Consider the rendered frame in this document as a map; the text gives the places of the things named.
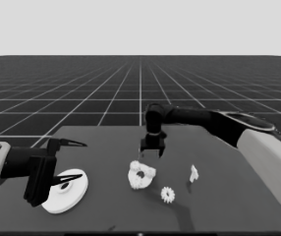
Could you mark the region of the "large thick white disc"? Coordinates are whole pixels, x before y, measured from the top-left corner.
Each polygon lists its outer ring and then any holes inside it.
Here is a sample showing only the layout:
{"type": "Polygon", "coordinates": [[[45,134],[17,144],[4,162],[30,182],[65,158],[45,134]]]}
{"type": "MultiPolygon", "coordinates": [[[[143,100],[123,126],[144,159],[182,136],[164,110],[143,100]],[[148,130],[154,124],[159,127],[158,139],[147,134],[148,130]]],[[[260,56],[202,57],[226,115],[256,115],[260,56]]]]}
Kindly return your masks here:
{"type": "Polygon", "coordinates": [[[88,187],[88,178],[85,172],[78,168],[68,169],[58,176],[82,174],[81,178],[50,188],[48,199],[41,205],[52,214],[63,213],[74,207],[84,196],[88,187]]]}

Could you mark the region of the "white round carrier with pins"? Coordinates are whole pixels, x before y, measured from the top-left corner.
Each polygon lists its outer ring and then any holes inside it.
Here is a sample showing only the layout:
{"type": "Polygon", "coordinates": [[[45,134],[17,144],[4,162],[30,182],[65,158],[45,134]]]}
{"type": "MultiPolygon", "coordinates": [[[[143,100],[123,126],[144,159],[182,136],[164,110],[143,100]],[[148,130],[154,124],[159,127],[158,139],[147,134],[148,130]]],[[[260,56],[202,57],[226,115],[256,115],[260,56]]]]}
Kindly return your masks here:
{"type": "Polygon", "coordinates": [[[134,190],[147,188],[156,176],[156,169],[146,164],[133,160],[130,163],[128,180],[134,190]]]}

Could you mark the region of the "small white T-shaped piece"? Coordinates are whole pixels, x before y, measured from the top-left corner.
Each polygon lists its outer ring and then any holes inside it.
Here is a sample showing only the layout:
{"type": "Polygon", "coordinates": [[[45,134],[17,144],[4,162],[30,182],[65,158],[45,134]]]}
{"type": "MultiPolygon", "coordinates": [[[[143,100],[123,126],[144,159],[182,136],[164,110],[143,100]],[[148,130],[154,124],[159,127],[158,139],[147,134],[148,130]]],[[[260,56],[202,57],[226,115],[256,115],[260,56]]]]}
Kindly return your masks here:
{"type": "Polygon", "coordinates": [[[198,172],[194,165],[191,167],[191,175],[190,175],[190,182],[193,183],[195,180],[198,179],[198,172]]]}

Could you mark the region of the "small white toothed gear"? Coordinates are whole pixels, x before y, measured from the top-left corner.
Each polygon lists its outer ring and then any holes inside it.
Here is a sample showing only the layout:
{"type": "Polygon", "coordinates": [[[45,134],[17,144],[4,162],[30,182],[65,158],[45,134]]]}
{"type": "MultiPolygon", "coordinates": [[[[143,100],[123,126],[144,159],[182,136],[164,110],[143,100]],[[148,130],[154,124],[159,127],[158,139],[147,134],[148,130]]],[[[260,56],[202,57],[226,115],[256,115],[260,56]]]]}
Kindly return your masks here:
{"type": "Polygon", "coordinates": [[[175,201],[175,192],[170,187],[163,187],[160,196],[165,204],[172,204],[175,201]]]}

